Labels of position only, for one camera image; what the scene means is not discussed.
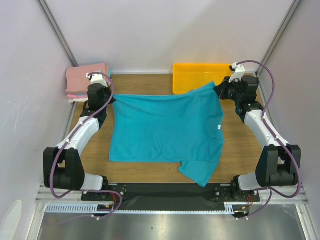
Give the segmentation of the right aluminium corner post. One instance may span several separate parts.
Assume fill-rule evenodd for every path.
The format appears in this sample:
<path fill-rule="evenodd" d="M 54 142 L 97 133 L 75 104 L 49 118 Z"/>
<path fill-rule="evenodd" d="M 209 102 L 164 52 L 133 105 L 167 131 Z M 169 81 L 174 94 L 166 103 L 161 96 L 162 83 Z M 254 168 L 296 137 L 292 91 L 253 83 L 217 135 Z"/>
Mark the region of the right aluminium corner post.
<path fill-rule="evenodd" d="M 293 0 L 287 13 L 284 16 L 284 19 L 282 20 L 274 38 L 271 41 L 270 46 L 268 47 L 264 57 L 262 58 L 262 64 L 267 65 L 268 61 L 270 60 L 273 52 L 275 51 L 278 43 L 282 39 L 283 35 L 285 34 L 287 28 L 289 27 L 293 17 L 295 16 L 296 12 L 298 11 L 301 3 L 303 0 Z"/>

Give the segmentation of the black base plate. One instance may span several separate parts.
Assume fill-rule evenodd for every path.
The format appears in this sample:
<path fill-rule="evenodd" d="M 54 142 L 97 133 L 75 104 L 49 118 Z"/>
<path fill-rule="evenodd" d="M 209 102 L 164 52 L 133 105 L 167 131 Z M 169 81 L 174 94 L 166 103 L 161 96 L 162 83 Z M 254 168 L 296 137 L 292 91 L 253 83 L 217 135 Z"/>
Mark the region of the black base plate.
<path fill-rule="evenodd" d="M 260 201 L 253 191 L 229 183 L 110 183 L 109 189 L 122 196 L 124 211 L 222 211 L 224 203 L 241 205 Z"/>

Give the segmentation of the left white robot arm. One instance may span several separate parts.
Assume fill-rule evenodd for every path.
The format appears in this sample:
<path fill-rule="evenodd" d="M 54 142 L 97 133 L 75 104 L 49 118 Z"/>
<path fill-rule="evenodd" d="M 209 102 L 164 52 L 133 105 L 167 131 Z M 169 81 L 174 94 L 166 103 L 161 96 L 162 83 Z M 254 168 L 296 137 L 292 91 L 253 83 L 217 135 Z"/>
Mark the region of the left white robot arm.
<path fill-rule="evenodd" d="M 81 154 L 103 126 L 108 105 L 116 100 L 111 88 L 100 83 L 90 85 L 87 94 L 88 101 L 75 128 L 61 143 L 47 147 L 43 152 L 44 185 L 57 199 L 71 191 L 92 191 L 99 200 L 105 200 L 110 195 L 107 178 L 86 173 Z"/>

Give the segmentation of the aluminium corner post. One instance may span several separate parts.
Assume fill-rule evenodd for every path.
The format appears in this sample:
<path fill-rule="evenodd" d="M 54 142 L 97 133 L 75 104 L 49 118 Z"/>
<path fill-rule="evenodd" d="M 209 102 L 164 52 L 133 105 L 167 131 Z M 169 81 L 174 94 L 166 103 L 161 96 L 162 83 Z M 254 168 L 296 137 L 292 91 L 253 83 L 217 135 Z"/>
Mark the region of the aluminium corner post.
<path fill-rule="evenodd" d="M 268 47 L 264 57 L 262 58 L 262 64 L 267 65 L 268 61 L 270 60 L 273 52 L 275 51 L 278 43 L 282 39 L 283 35 L 285 34 L 287 28 L 289 27 L 293 17 L 295 16 L 296 12 L 298 11 L 301 3 L 303 0 L 293 0 L 287 13 L 284 16 L 284 19 L 282 20 L 274 38 L 271 41 L 270 46 Z"/>
<path fill-rule="evenodd" d="M 60 44 L 64 54 L 73 67 L 78 67 L 78 62 L 73 54 L 71 47 L 69 46 L 53 12 L 51 11 L 46 0 L 36 0 L 40 10 L 42 11 L 48 25 L 50 26 L 53 34 L 55 35 L 58 43 Z"/>

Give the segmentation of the light blue folded shirt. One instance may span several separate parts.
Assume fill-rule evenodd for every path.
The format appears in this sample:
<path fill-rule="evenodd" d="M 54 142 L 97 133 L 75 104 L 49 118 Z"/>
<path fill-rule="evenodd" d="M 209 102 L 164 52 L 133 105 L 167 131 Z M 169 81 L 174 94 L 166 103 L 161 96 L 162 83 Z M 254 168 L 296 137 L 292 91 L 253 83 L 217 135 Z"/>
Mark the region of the light blue folded shirt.
<path fill-rule="evenodd" d="M 76 78 L 76 87 L 77 90 L 74 92 L 75 94 L 87 94 L 88 93 L 88 87 L 90 86 L 90 81 L 87 79 L 86 75 L 87 73 L 94 73 L 94 72 L 100 72 L 104 75 L 104 79 L 107 82 L 107 86 L 109 87 L 111 84 L 111 75 L 112 70 L 108 65 L 103 68 L 102 66 L 93 66 L 88 69 L 83 69 L 79 73 L 79 77 Z"/>

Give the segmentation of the aluminium frame rail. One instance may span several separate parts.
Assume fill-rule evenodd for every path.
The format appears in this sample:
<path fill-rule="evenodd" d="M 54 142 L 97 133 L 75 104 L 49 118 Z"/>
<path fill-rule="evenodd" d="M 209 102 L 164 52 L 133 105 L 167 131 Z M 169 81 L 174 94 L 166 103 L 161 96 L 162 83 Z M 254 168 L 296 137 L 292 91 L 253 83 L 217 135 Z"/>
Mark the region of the aluminium frame rail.
<path fill-rule="evenodd" d="M 284 195 L 292 195 L 297 187 L 296 186 L 288 186 L 288 187 L 275 187 L 275 189 L 281 192 Z M 80 203 L 81 202 L 82 193 L 79 191 L 72 191 L 62 198 L 55 198 L 51 190 L 46 188 L 43 184 L 40 185 L 37 196 L 35 198 L 36 203 Z M 278 193 L 272 191 L 272 198 L 269 202 L 270 204 L 292 204 L 292 205 L 306 205 L 309 203 L 305 190 L 303 188 L 300 189 L 299 194 L 294 198 L 285 198 Z"/>

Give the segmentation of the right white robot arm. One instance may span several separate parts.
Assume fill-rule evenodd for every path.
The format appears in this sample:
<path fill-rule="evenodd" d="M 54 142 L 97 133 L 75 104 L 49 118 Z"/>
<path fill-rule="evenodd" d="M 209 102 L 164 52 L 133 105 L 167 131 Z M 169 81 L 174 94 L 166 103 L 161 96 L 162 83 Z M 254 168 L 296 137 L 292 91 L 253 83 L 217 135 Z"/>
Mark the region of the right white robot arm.
<path fill-rule="evenodd" d="M 253 132 L 262 152 L 255 171 L 234 178 L 230 195 L 242 201 L 249 191 L 269 189 L 286 198 L 295 198 L 302 188 L 300 163 L 302 150 L 286 141 L 271 124 L 264 107 L 257 101 L 259 80 L 250 75 L 242 78 L 226 76 L 214 87 L 221 100 L 232 100 L 235 112 Z"/>

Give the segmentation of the left aluminium corner post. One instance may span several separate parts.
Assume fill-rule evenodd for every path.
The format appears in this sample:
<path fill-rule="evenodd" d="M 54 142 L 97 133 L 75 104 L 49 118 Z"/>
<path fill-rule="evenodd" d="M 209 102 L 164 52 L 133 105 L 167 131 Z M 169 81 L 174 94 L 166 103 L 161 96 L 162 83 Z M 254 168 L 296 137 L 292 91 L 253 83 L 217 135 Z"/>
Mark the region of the left aluminium corner post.
<path fill-rule="evenodd" d="M 69 46 L 53 12 L 51 11 L 46 0 L 36 0 L 40 10 L 42 11 L 48 25 L 50 26 L 53 34 L 55 35 L 58 43 L 60 44 L 64 54 L 73 67 L 78 67 L 78 62 L 73 54 L 71 47 Z"/>

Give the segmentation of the white folded shirt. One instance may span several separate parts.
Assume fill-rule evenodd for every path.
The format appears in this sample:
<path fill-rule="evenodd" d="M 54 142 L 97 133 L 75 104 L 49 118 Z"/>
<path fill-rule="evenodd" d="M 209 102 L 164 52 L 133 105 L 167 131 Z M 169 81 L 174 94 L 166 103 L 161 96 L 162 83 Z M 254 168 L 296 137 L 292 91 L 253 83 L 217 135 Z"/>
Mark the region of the white folded shirt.
<path fill-rule="evenodd" d="M 88 100 L 87 97 L 81 97 L 81 98 L 69 98 L 68 101 L 70 103 L 84 103 Z"/>

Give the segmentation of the teal t shirt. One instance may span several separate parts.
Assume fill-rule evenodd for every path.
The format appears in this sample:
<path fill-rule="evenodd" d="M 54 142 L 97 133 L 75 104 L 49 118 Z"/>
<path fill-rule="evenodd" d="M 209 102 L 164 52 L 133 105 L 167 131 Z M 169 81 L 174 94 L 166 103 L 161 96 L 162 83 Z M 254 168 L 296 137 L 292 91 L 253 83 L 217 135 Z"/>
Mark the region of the teal t shirt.
<path fill-rule="evenodd" d="M 109 160 L 179 163 L 178 171 L 205 187 L 224 146 L 224 112 L 215 84 L 178 95 L 117 94 Z"/>

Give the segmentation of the dusty pink folded shirt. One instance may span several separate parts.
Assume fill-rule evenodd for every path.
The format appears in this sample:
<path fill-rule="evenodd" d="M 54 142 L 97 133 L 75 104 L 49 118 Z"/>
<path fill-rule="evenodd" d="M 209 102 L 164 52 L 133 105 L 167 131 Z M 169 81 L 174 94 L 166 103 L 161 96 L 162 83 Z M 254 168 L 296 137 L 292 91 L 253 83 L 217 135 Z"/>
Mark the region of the dusty pink folded shirt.
<path fill-rule="evenodd" d="M 99 71 L 110 76 L 110 67 L 106 63 L 68 67 L 66 69 L 67 89 L 65 92 L 71 95 L 86 93 L 91 84 L 87 74 Z"/>

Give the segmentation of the yellow plastic tray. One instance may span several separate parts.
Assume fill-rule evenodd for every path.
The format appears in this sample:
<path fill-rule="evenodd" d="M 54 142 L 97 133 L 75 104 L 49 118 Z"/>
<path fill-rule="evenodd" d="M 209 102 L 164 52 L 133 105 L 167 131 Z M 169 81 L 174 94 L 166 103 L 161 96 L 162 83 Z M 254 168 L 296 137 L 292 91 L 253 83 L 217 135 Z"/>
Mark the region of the yellow plastic tray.
<path fill-rule="evenodd" d="M 172 67 L 172 93 L 187 94 L 203 87 L 213 89 L 232 75 L 229 63 L 175 63 Z"/>

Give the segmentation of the bright pink folded shirt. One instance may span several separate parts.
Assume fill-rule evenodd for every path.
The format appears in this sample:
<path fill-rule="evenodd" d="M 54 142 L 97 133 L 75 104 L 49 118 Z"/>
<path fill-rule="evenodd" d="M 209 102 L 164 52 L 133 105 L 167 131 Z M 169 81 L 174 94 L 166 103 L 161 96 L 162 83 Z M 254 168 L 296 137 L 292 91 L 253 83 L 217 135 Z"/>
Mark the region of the bright pink folded shirt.
<path fill-rule="evenodd" d="M 87 98 L 88 95 L 87 94 L 82 94 L 82 93 L 80 93 L 80 94 L 70 94 L 70 93 L 68 93 L 67 97 L 70 98 L 70 99 L 81 99 L 81 98 Z"/>

